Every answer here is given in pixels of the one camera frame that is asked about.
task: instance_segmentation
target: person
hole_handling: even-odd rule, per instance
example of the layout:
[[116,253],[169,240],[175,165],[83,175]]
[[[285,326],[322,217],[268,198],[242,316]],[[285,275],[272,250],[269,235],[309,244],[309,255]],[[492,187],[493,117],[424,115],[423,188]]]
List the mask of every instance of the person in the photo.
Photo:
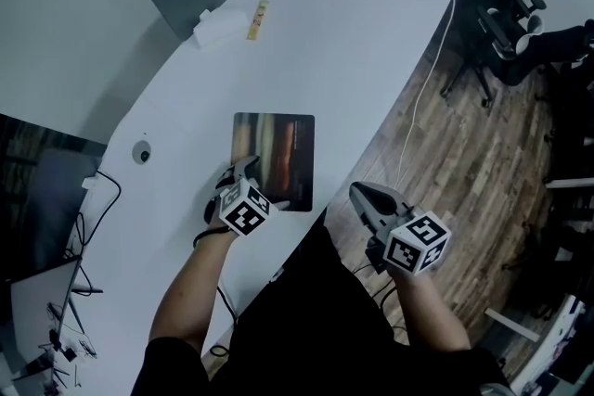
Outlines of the person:
[[239,317],[228,360],[209,382],[200,355],[225,257],[238,239],[214,218],[156,312],[133,395],[316,388],[508,394],[494,357],[471,349],[428,273],[388,270],[410,345],[395,342],[378,304],[342,265],[323,219]]

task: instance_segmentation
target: forearm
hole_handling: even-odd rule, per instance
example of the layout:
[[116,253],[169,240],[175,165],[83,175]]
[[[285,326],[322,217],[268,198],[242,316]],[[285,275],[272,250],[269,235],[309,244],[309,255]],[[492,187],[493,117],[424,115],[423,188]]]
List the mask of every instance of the forearm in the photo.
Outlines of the forearm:
[[471,347],[466,329],[446,306],[428,274],[409,277],[389,271],[412,344],[435,351],[460,351]]
[[175,337],[201,352],[213,314],[216,287],[233,232],[205,236],[169,286],[155,315],[149,339]]

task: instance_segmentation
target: white table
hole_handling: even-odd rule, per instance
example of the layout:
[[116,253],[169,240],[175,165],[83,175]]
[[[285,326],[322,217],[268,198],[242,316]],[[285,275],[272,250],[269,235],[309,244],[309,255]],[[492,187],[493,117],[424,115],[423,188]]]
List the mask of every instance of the white table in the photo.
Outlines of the white table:
[[[228,0],[249,17],[260,0]],[[256,42],[239,35],[199,51],[183,43],[110,140],[101,170],[123,188],[84,254],[105,294],[74,297],[98,353],[81,361],[85,395],[129,393],[163,293],[204,229],[214,178],[228,163],[239,111],[316,116],[314,205],[280,213],[234,243],[222,288],[243,311],[294,250],[351,171],[405,86],[449,0],[269,0]],[[132,147],[146,140],[144,165]],[[94,226],[116,189],[99,177],[82,206]],[[207,351],[231,326],[217,296]]]

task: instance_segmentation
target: image on mouse pad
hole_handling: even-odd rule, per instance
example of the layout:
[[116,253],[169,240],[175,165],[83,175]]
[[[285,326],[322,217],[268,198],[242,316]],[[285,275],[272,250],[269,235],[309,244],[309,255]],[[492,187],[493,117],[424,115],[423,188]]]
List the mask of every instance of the image on mouse pad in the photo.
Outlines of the image on mouse pad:
[[253,177],[284,211],[311,211],[314,191],[314,116],[238,112],[233,120],[231,162],[257,155]]

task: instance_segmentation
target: floor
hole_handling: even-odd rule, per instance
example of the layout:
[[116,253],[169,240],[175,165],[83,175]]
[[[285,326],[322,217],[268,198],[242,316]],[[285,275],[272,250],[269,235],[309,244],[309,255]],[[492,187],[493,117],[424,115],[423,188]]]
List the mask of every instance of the floor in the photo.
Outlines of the floor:
[[[521,252],[523,222],[541,224],[546,218],[550,197],[541,179],[549,166],[549,145],[543,136],[550,129],[551,117],[548,106],[534,99],[535,93],[544,92],[544,80],[536,71],[515,88],[504,86],[487,73],[495,94],[491,109],[481,107],[481,91],[472,72],[448,100],[442,99],[439,90],[461,64],[460,57],[449,48],[456,44],[455,34],[448,35],[420,98],[399,179],[398,162],[414,104],[436,54],[441,29],[443,26],[329,204],[326,225],[343,263],[354,270],[368,262],[364,249],[369,232],[348,200],[348,185],[353,181],[395,187],[409,204],[434,211],[453,236],[441,265],[431,272],[445,301],[475,343],[491,325],[484,309],[501,309],[515,281],[514,272],[500,268]],[[373,294],[388,277],[370,269],[357,275]],[[384,293],[376,300],[380,301]],[[386,301],[384,310],[393,325],[405,325],[395,294]],[[535,331],[543,327],[538,321],[524,324]],[[396,330],[395,338],[406,343],[406,331]],[[228,335],[222,342],[228,342]],[[534,349],[519,340],[512,345],[504,368],[506,376],[513,377]],[[209,355],[203,362],[213,374],[224,360]]]

